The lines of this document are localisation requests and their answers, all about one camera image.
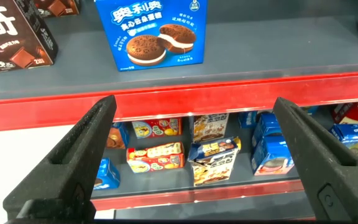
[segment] chocolate sandwich cookie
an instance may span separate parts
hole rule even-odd
[[[101,180],[99,178],[96,178],[96,180],[94,180],[94,185],[93,186],[96,187],[96,186],[99,186],[101,184],[103,184],[103,180]]]
[[[191,29],[181,25],[167,24],[160,28],[160,33],[158,41],[170,52],[184,54],[193,50],[196,34]]]
[[[132,63],[140,66],[153,66],[161,63],[166,50],[157,43],[158,37],[140,35],[132,38],[127,44],[128,57]]]
[[[265,162],[264,166],[260,169],[263,172],[273,172],[281,169],[287,163],[285,158],[275,158]]]

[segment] cookie image on box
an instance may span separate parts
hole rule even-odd
[[[168,51],[184,54],[193,50],[196,34],[189,28],[176,24],[167,24],[160,28],[158,41]]]
[[[140,66],[158,65],[165,59],[166,50],[158,44],[158,37],[140,35],[127,44],[127,53],[132,63]]]

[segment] cookie box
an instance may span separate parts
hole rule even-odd
[[[80,13],[80,0],[34,0],[42,17],[60,17]]]
[[[286,174],[293,160],[283,136],[265,136],[251,157],[254,175]]]
[[[258,111],[248,111],[239,113],[240,128],[254,128],[257,124],[256,116]]]
[[[229,179],[240,150],[238,137],[191,143],[188,161],[193,168],[194,186]]]
[[[137,138],[154,138],[181,135],[181,118],[151,119],[133,121]]]
[[[119,187],[119,183],[120,177],[118,170],[114,167],[109,158],[103,158],[100,162],[93,190],[116,189]]]
[[[107,138],[106,147],[111,149],[126,149],[129,142],[128,130],[124,123],[113,123]]]
[[[127,150],[127,162],[134,173],[182,168],[185,165],[183,144],[173,142],[142,150]]]
[[[223,138],[228,118],[228,113],[191,116],[189,122],[193,142]]]
[[[277,118],[272,113],[264,113],[260,115],[258,124],[256,125],[254,135],[252,136],[252,147],[256,147],[264,136],[281,136],[282,131],[278,124]]]
[[[358,124],[335,124],[330,132],[358,155]]]
[[[343,103],[332,110],[337,124],[358,124],[358,103]]]
[[[0,72],[52,65],[57,52],[33,1],[0,0]]]
[[[95,0],[117,69],[203,63],[207,0]]]

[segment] upper shelf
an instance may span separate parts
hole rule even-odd
[[[83,4],[80,16],[47,20],[55,65],[0,73],[0,130],[75,123],[109,94],[116,121],[271,108],[278,96],[358,100],[358,1],[212,0],[203,64],[134,72],[117,71],[93,1]]]

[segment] brown chocolate box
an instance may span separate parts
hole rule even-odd
[[[57,52],[33,1],[0,0],[0,72],[52,65]]]
[[[80,0],[34,0],[43,17],[59,17],[80,13]]]

